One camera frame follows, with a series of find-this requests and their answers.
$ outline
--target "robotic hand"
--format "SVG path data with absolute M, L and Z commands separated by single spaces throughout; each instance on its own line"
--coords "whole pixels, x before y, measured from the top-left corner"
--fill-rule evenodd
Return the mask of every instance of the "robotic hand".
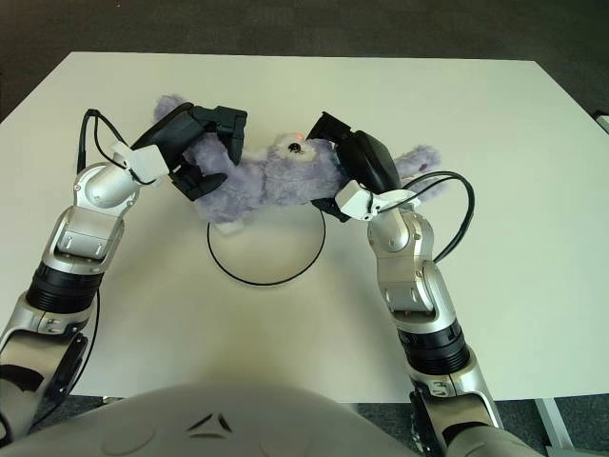
M 124 230 L 123 215 L 142 183 L 168 174 L 188 198 L 216 189 L 184 159 L 187 146 L 218 130 L 238 162 L 243 111 L 184 104 L 132 148 L 114 145 L 116 163 L 84 169 L 74 204 L 61 215 L 0 339 L 0 446 L 23 437 L 41 400 L 69 393 L 87 344 L 80 330 Z M 352 181 L 323 210 L 368 223 L 381 296 L 403 344 L 425 450 L 449 456 L 538 455 L 501 429 L 473 350 L 431 257 L 433 232 L 400 189 L 386 147 L 324 114 L 309 137 L 337 145 Z M 408 207 L 400 208 L 405 202 Z M 47 428 L 5 447 L 36 455 L 413 455 L 366 420 L 319 395 L 285 387 L 181 386 L 140 395 Z

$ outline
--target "white table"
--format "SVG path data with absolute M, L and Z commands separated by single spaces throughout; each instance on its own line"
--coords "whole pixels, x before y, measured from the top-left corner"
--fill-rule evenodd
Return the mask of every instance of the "white table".
M 477 191 L 472 227 L 441 267 L 494 396 L 607 391 L 609 136 L 532 62 L 73 53 L 0 125 L 2 325 L 71 202 L 85 109 L 134 140 L 173 92 L 247 110 L 250 146 L 307 131 L 326 109 L 395 155 L 439 148 Z M 463 211 L 458 185 L 422 208 L 437 248 Z M 345 402 L 407 399 L 363 224 L 328 218 L 318 263 L 272 289 L 212 264 L 205 225 L 170 183 L 146 189 L 127 224 L 75 393 L 239 377 Z

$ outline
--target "teddy bear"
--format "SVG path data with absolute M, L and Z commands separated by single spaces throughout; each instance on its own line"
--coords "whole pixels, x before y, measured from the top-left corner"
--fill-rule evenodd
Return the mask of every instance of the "teddy bear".
M 159 121 L 186 100 L 179 95 L 162 96 L 154 110 Z M 302 205 L 311 200 L 334 198 L 349 181 L 332 143 L 305 139 L 301 133 L 284 134 L 265 150 L 244 148 L 239 165 L 228 158 L 215 133 L 206 133 L 185 152 L 191 164 L 204 174 L 224 173 L 217 189 L 195 201 L 199 214 L 222 231 L 238 229 L 242 218 L 265 205 Z M 424 172 L 437 169 L 440 153 L 430 146 L 416 146 L 394 159 L 403 184 Z M 419 188 L 429 182 L 420 183 Z M 440 186 L 421 196 L 428 199 Z

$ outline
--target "metal bracket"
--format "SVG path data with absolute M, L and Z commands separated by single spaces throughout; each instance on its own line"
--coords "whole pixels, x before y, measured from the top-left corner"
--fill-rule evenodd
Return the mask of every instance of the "metal bracket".
M 560 415 L 559 407 L 554 398 L 538 398 L 535 405 L 540 412 L 541 421 L 550 439 L 547 446 L 548 457 L 586 457 L 593 455 L 607 455 L 584 449 L 575 449 L 567 427 Z

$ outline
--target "black cable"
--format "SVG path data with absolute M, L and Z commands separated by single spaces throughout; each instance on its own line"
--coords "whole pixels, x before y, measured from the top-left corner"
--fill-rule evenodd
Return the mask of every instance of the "black cable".
M 87 124 L 88 124 L 88 120 L 91 117 L 95 120 L 94 126 L 93 126 L 93 139 L 95 141 L 95 147 L 97 148 L 99 153 L 106 160 L 108 160 L 112 165 L 118 167 L 119 169 L 127 169 L 127 167 L 125 165 L 116 162 L 114 159 L 112 159 L 110 156 L 108 156 L 102 149 L 102 147 L 99 143 L 99 137 L 97 136 L 99 121 L 102 121 L 106 125 L 106 127 L 108 127 L 108 129 L 112 132 L 112 134 L 116 137 L 116 139 L 118 141 L 126 144 L 125 139 L 123 138 L 121 133 L 118 131 L 118 129 L 112 125 L 112 123 L 107 119 L 107 117 L 104 114 L 102 114 L 97 109 L 87 109 L 87 112 L 85 112 L 85 116 L 83 117 L 83 123 L 81 124 L 81 128 L 80 128 L 80 137 L 79 137 L 79 142 L 78 142 L 78 164 L 76 167 L 77 173 L 80 173 L 83 169 L 85 169 L 85 166 L 86 166 L 86 162 L 87 162 Z M 154 182 L 154 180 L 142 181 L 139 178 L 139 176 L 135 173 L 135 171 L 133 171 L 132 169 L 129 170 L 129 174 L 131 175 L 131 177 L 133 178 L 134 181 L 141 184 L 142 186 L 148 186 Z
M 69 392 L 66 394 L 66 396 L 61 401 L 57 402 L 51 409 L 49 409 L 47 412 L 45 412 L 45 414 L 41 418 L 39 418 L 36 422 L 34 422 L 31 425 L 31 428 L 38 426 L 45 419 L 47 419 L 57 408 L 62 406 L 62 404 L 68 398 L 68 395 L 71 394 L 71 392 L 74 390 L 74 387 L 76 386 L 76 384 L 78 384 L 78 381 L 80 381 L 80 378 L 82 377 L 83 373 L 85 372 L 85 369 L 87 368 L 88 359 L 91 357 L 91 353 L 93 352 L 93 347 L 95 346 L 95 340 L 97 339 L 97 329 L 99 327 L 100 307 L 102 304 L 102 299 L 100 297 L 99 289 L 97 289 L 95 296 L 97 297 L 97 307 L 95 310 L 95 326 L 93 327 L 93 335 L 91 336 L 91 344 L 88 347 L 88 352 L 87 352 L 87 357 L 85 357 L 85 362 L 83 362 L 83 365 L 81 366 L 80 371 L 78 372 L 78 376 L 76 376 L 76 379 L 72 383 L 72 387 L 69 389 Z
M 102 299 L 100 298 L 99 289 L 97 289 L 97 291 L 95 292 L 95 296 L 97 297 L 97 308 L 95 310 L 95 326 L 93 326 L 93 335 L 91 336 L 91 345 L 88 347 L 87 357 L 85 357 L 85 362 L 83 362 L 83 367 L 81 368 L 80 373 L 78 373 L 78 376 L 76 376 L 76 379 L 74 380 L 74 383 L 72 384 L 72 387 L 69 390 L 70 392 L 72 392 L 74 390 L 74 386 L 76 386 L 78 381 L 80 381 L 80 378 L 83 376 L 83 373 L 85 372 L 85 368 L 87 367 L 87 364 L 88 364 L 88 359 L 90 359 L 91 353 L 93 352 L 93 347 L 95 346 L 95 340 L 97 339 L 97 329 L 99 328 L 99 315 L 100 315 L 100 308 L 101 308 L 101 304 L 102 304 Z
M 404 201 L 398 203 L 397 205 L 394 205 L 393 207 L 389 207 L 389 208 L 385 208 L 385 209 L 381 209 L 379 211 L 379 213 L 382 212 L 388 212 L 392 209 L 395 208 L 399 208 L 402 207 L 403 205 L 410 203 L 411 201 L 413 201 L 416 198 L 419 198 L 422 194 L 426 193 L 428 190 L 434 188 L 435 186 L 437 186 L 440 183 L 443 183 L 444 181 L 450 181 L 451 179 L 457 179 L 457 178 L 453 178 L 453 177 L 448 177 L 448 178 L 443 178 L 443 179 L 439 179 L 438 181 L 434 181 L 433 184 L 430 184 L 429 186 L 427 186 L 426 188 L 424 188 L 423 190 L 420 190 L 419 192 L 417 192 L 416 194 L 414 194 L 412 197 L 406 198 Z
M 98 152 L 102 155 L 102 157 L 104 157 L 106 160 L 108 160 L 112 165 L 115 165 L 119 169 L 127 169 L 126 166 L 124 166 L 123 164 L 119 164 L 114 159 L 112 159 L 109 155 L 107 155 L 104 152 L 104 150 L 102 149 L 101 145 L 99 144 L 99 138 L 97 136 L 97 127 L 99 125 L 98 120 L 99 120 L 99 117 L 95 116 L 95 124 L 93 125 L 93 140 L 95 140 L 95 147 L 97 148 Z
M 322 250 L 324 250 L 324 244 L 325 244 L 325 218 L 324 218 L 324 214 L 320 211 L 320 215 L 322 216 L 322 224 L 324 225 L 324 234 L 322 236 L 322 243 L 320 244 L 320 248 L 317 251 L 317 254 L 315 254 L 315 257 L 313 257 L 313 260 L 311 260 L 308 265 L 306 267 L 304 267 L 303 269 L 301 269 L 298 273 L 293 274 L 292 276 L 285 278 L 285 279 L 281 279 L 279 281 L 272 281 L 270 283 L 256 283 L 253 281 L 248 281 L 247 279 L 244 278 L 240 278 L 239 276 L 237 276 L 234 273 L 231 273 L 230 271 L 228 271 L 228 269 L 226 269 L 225 266 L 223 266 L 220 261 L 218 260 L 218 258 L 216 257 L 215 252 L 213 251 L 213 248 L 211 247 L 211 240 L 209 239 L 209 229 L 211 224 L 207 224 L 207 247 L 209 248 L 209 253 L 211 254 L 211 258 L 214 260 L 214 262 L 216 263 L 216 265 L 224 272 L 226 273 L 228 276 L 230 276 L 233 279 L 236 279 L 237 281 L 244 283 L 244 284 L 248 284 L 250 286 L 261 286 L 261 287 L 267 287 L 267 286 L 279 286 L 280 284 L 285 284 L 288 283 L 289 281 L 291 281 L 292 279 L 295 279 L 297 277 L 299 277 L 301 274 L 305 273 L 309 268 L 311 268 L 313 266 L 313 264 L 315 262 L 317 262 L 317 259 L 319 258 L 319 256 L 322 253 Z
M 430 173 L 426 173 L 423 176 L 419 176 L 418 178 L 415 178 L 412 181 L 410 181 L 409 183 L 407 183 L 403 187 L 403 189 L 412 188 L 416 184 L 419 184 L 422 181 L 425 181 L 430 178 L 434 178 L 436 176 L 448 176 L 451 179 L 457 179 L 457 180 L 461 181 L 461 183 L 465 187 L 465 190 L 467 191 L 467 212 L 465 213 L 465 216 L 463 217 L 463 221 L 459 227 L 459 230 L 457 231 L 457 234 L 455 234 L 455 236 L 452 238 L 452 240 L 450 240 L 448 245 L 446 245 L 446 247 L 444 249 L 442 249 L 440 251 L 440 253 L 434 259 L 434 262 L 438 263 L 438 262 L 440 262 L 441 259 L 443 259 L 448 254 L 450 254 L 453 251 L 453 249 L 457 247 L 457 245 L 461 242 L 461 240 L 465 236 L 465 233 L 467 232 L 467 229 L 469 228 L 469 224 L 472 222 L 472 218 L 474 217 L 474 207 L 476 206 L 476 196 L 474 194 L 474 188 L 469 183 L 469 181 L 467 181 L 463 176 L 461 176 L 460 174 L 458 174 L 454 171 L 432 171 Z M 439 181 L 436 181 L 433 185 L 431 185 L 431 186 L 423 189 L 421 192 L 419 192 L 419 194 L 431 189 L 433 186 L 437 186 L 442 181 L 448 181 L 448 179 L 445 179 L 445 180 L 441 179 Z

